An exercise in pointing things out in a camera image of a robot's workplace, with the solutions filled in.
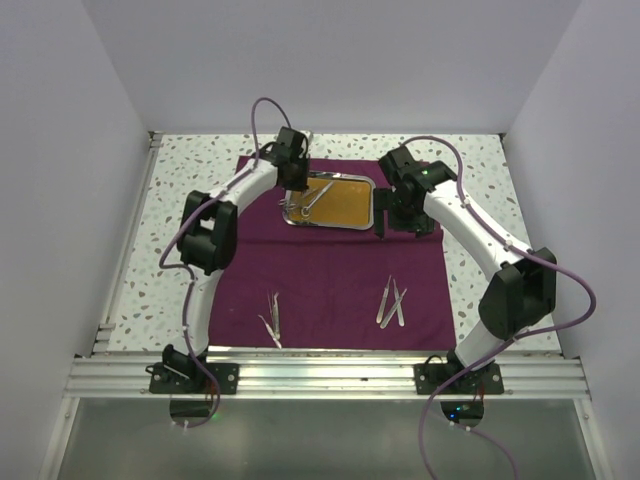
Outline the steel scissors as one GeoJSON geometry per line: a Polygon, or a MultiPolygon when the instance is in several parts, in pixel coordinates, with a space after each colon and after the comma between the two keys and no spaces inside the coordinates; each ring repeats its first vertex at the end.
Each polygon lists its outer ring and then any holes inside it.
{"type": "Polygon", "coordinates": [[[287,191],[285,196],[278,201],[278,205],[285,212],[300,209],[305,205],[305,201],[316,191],[316,188],[308,188],[305,191],[287,191]]]}

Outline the steel tray yellow liner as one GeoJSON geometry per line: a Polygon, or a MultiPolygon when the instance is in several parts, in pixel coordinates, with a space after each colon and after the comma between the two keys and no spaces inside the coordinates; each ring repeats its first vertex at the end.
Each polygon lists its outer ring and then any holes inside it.
{"type": "Polygon", "coordinates": [[[329,181],[335,181],[335,184],[313,207],[308,219],[301,217],[300,209],[285,212],[281,208],[284,221],[294,226],[370,229],[373,226],[373,191],[376,188],[373,180],[362,175],[312,171],[308,177],[308,188],[318,191],[329,181]]]}

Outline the steel scalpel handle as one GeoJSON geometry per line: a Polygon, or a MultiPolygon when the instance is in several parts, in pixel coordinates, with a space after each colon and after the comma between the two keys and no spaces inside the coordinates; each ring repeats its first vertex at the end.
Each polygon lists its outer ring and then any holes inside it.
{"type": "Polygon", "coordinates": [[[395,307],[396,307],[395,315],[398,321],[398,325],[400,327],[404,327],[405,319],[404,319],[404,313],[402,308],[402,300],[403,300],[404,294],[400,292],[400,289],[397,285],[396,280],[393,280],[393,287],[394,287],[394,298],[395,298],[395,307]]]}
{"type": "Polygon", "coordinates": [[[385,287],[383,289],[382,292],[382,296],[381,296],[381,300],[380,300],[380,304],[378,307],[378,311],[376,314],[376,323],[378,325],[381,325],[383,318],[384,318],[384,314],[385,314],[385,307],[386,307],[386,303],[387,303],[387,299],[388,299],[388,295],[389,295],[389,289],[390,289],[390,284],[391,284],[391,280],[392,280],[392,275],[389,275],[385,287]]]}
{"type": "Polygon", "coordinates": [[[402,291],[402,293],[398,296],[398,298],[395,300],[394,304],[392,305],[391,309],[385,314],[385,316],[383,317],[383,319],[381,320],[380,323],[380,328],[381,329],[385,329],[387,327],[387,325],[389,324],[391,318],[393,317],[393,315],[398,311],[398,309],[400,308],[401,304],[402,304],[402,300],[404,298],[404,296],[406,295],[407,290],[404,289],[402,291]]]}

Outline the steel tweezers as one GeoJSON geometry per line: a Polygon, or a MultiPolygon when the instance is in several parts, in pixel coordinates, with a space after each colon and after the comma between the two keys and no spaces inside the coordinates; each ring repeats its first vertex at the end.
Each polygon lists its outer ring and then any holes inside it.
{"type": "Polygon", "coordinates": [[[280,339],[278,337],[278,335],[276,334],[276,332],[273,330],[271,324],[262,316],[259,315],[258,318],[262,321],[268,335],[270,336],[271,340],[274,342],[275,346],[277,349],[282,349],[283,346],[280,342],[280,339]]]}
{"type": "Polygon", "coordinates": [[[267,301],[268,301],[268,309],[269,309],[271,327],[272,327],[272,329],[274,331],[274,334],[275,334],[275,332],[277,330],[277,327],[276,327],[275,317],[274,317],[274,296],[273,296],[273,293],[271,291],[267,292],[267,301]]]}
{"type": "Polygon", "coordinates": [[[275,323],[276,323],[276,334],[278,335],[279,339],[281,338],[281,329],[280,329],[280,312],[279,312],[279,293],[275,292],[273,294],[274,296],[274,317],[275,317],[275,323]]]}

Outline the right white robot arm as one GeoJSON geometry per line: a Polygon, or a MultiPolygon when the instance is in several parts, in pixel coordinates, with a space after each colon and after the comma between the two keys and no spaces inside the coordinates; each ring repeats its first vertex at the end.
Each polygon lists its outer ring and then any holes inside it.
{"type": "Polygon", "coordinates": [[[374,231],[417,237],[440,225],[480,267],[488,286],[478,305],[479,321],[447,354],[427,366],[425,376],[442,388],[468,392],[493,361],[495,351],[534,326],[556,306],[557,263],[547,248],[532,250],[507,233],[465,192],[460,176],[441,161],[425,165],[405,146],[378,161],[388,185],[374,192],[374,231]]]}

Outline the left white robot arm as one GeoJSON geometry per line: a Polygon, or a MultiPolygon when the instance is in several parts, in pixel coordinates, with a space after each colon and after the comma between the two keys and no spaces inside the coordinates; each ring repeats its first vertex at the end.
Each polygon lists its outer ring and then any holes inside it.
{"type": "Polygon", "coordinates": [[[276,187],[291,191],[307,188],[309,139],[290,127],[280,129],[275,141],[258,148],[234,176],[209,193],[193,191],[185,201],[181,226],[166,251],[180,253],[178,263],[159,267],[184,269],[189,284],[182,307],[180,339],[165,347],[161,370],[153,378],[172,393],[218,393],[217,379],[204,365],[209,345],[210,306],[224,270],[238,244],[241,213],[262,194],[276,187]]]}

